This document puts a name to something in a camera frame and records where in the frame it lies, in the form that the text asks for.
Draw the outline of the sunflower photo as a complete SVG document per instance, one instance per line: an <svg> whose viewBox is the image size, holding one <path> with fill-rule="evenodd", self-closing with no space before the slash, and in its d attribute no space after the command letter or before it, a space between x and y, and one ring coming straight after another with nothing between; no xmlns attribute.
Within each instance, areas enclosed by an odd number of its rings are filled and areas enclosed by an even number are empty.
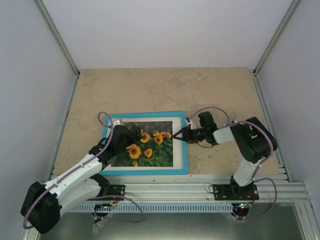
<svg viewBox="0 0 320 240"><path fill-rule="evenodd" d="M173 122L125 122L141 130L141 139L120 153L112 167L173 167Z"/></svg>

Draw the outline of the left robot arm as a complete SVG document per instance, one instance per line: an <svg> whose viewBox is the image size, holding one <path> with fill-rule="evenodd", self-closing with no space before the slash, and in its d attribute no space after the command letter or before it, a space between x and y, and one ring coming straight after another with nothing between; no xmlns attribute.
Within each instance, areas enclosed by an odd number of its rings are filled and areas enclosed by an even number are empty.
<svg viewBox="0 0 320 240"><path fill-rule="evenodd" d="M139 127L115 125L109 136L93 146L79 163L45 183L34 182L20 210L24 229L35 228L45 234L67 211L87 200L123 199L122 190L113 190L100 172L141 138Z"/></svg>

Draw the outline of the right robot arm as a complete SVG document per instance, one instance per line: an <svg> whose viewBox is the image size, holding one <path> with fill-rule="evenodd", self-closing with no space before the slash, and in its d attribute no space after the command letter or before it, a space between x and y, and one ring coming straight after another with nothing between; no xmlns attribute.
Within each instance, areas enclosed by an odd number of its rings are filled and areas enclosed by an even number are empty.
<svg viewBox="0 0 320 240"><path fill-rule="evenodd" d="M185 119L186 126L172 137L188 144L206 141L212 147L228 142L235 142L242 160L237 171L227 185L216 185L213 190L220 198L231 197L240 200L254 192L254 178L261 165L277 150L278 143L274 136L255 116L244 121L233 122L218 128L210 112L198 115L200 128L192 128L192 122Z"/></svg>

